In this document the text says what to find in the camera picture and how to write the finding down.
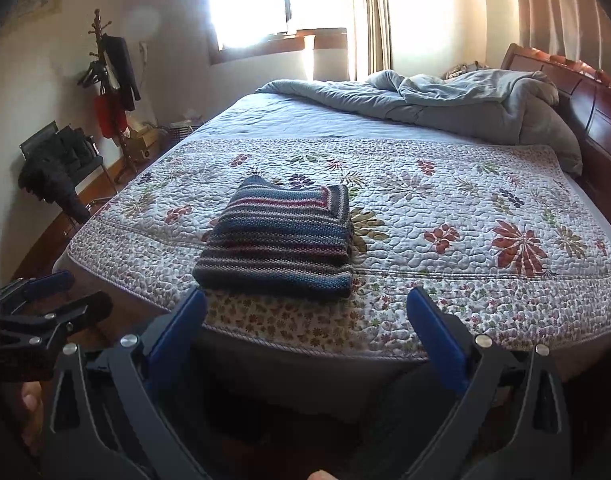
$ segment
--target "map on wall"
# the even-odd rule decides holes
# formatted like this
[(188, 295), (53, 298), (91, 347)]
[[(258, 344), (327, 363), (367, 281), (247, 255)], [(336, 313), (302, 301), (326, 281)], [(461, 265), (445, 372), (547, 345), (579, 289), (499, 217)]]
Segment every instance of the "map on wall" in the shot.
[(8, 34), (26, 23), (61, 12), (61, 0), (17, 0), (2, 21), (0, 33)]

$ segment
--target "silver screw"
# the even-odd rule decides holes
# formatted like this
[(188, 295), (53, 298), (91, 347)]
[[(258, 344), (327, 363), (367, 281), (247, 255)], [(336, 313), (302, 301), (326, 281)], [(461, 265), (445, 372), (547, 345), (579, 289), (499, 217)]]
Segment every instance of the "silver screw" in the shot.
[(64, 354), (72, 355), (74, 352), (76, 352), (75, 343), (68, 343), (66, 346), (64, 346)]
[(139, 338), (134, 334), (127, 334), (121, 338), (121, 346), (124, 348), (130, 348), (134, 346), (139, 341)]
[(474, 338), (474, 342), (481, 348), (490, 348), (492, 346), (492, 339), (486, 334), (479, 334)]
[(550, 348), (548, 348), (546, 345), (541, 344), (541, 343), (535, 346), (535, 351), (539, 355), (542, 355), (543, 357), (547, 357), (548, 355), (550, 355)]

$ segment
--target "window frame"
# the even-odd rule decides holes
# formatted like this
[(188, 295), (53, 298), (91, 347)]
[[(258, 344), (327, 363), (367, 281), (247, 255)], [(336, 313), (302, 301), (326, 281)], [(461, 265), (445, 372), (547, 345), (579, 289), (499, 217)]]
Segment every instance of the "window frame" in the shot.
[[(284, 0), (286, 23), (292, 19), (290, 0)], [(208, 54), (210, 64), (220, 64), (248, 57), (268, 56), (283, 52), (300, 52), (306, 49), (307, 36), (314, 36), (314, 50), (339, 48), (348, 50), (348, 31), (345, 27), (336, 28), (303, 28), (296, 32), (278, 32), (262, 38), (257, 43), (243, 46), (222, 46), (218, 43), (217, 29), (208, 20)]]

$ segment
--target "window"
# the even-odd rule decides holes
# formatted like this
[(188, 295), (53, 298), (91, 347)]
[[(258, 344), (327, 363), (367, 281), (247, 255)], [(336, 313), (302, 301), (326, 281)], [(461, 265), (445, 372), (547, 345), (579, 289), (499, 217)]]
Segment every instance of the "window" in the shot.
[[(298, 41), (283, 47), (260, 48), (260, 44), (298, 38), (302, 44), (305, 30), (308, 35), (316, 30), (316, 34), (344, 36), (350, 11), (351, 0), (210, 0), (217, 50), (235, 49), (241, 55), (234, 57), (268, 54), (268, 49), (284, 52), (284, 47), (299, 50)], [(324, 43), (334, 46), (329, 40)]]

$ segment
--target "folded sweater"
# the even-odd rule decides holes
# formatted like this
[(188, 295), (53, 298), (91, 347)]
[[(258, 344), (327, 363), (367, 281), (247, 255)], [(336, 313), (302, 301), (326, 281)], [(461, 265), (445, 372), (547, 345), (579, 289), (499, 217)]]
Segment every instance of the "folded sweater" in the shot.
[(251, 176), (234, 193), (193, 275), (204, 288), (347, 297), (352, 227), (348, 189), (284, 189)]

